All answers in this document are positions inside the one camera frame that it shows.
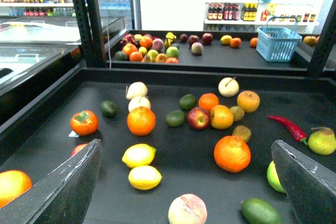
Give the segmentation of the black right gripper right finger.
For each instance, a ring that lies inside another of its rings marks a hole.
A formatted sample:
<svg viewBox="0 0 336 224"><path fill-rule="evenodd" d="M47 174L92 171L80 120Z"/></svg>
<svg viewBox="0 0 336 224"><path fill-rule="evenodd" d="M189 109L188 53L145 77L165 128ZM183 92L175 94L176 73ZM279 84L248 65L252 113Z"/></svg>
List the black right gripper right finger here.
<svg viewBox="0 0 336 224"><path fill-rule="evenodd" d="M271 155L297 221L335 223L335 172L282 140Z"/></svg>

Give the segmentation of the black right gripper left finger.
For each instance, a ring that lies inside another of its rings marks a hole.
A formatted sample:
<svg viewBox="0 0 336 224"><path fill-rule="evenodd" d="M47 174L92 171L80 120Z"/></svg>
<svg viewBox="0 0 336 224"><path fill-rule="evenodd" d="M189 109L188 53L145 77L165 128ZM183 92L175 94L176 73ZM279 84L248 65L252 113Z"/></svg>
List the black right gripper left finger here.
<svg viewBox="0 0 336 224"><path fill-rule="evenodd" d="M94 139L76 155L1 208L1 223L83 223L101 165Z"/></svg>

